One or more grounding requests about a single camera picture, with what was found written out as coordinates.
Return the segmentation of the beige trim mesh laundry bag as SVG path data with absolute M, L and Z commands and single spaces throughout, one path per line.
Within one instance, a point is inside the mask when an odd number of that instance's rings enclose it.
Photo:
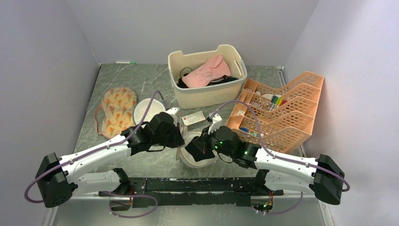
M 194 138 L 200 135 L 200 132 L 187 132 L 183 134 L 184 145 L 177 148 L 176 160 L 181 160 L 186 166 L 194 169 L 206 167 L 219 160 L 215 151 L 204 154 L 194 144 L 189 144 Z

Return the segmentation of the pink bra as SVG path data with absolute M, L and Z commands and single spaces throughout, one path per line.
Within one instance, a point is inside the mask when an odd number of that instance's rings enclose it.
M 182 77 L 182 82 L 188 88 L 200 88 L 207 86 L 211 81 L 224 76 L 231 77 L 232 73 L 226 61 L 221 55 L 209 59 L 205 64 Z

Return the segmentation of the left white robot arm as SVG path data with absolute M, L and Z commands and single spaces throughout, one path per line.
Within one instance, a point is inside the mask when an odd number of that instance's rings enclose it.
M 119 196 L 130 190 L 130 180 L 121 168 L 103 173 L 92 171 L 118 159 L 140 152 L 159 152 L 165 147 L 177 148 L 184 144 L 178 123 L 178 108 L 154 115 L 143 126 L 133 126 L 102 144 L 87 150 L 57 157 L 46 155 L 35 176 L 45 207 L 65 203 L 74 195 L 91 192 L 112 192 Z

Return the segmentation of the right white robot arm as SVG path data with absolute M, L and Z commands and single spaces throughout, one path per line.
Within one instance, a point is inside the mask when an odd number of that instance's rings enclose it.
M 259 170 L 262 176 L 254 182 L 254 190 L 260 195 L 276 190 L 299 191 L 339 205 L 342 194 L 349 190 L 345 173 L 330 156 L 306 158 L 278 153 L 241 141 L 226 126 L 213 132 L 204 129 L 199 137 L 200 157 L 207 159 L 213 154 L 223 154 L 242 168 Z

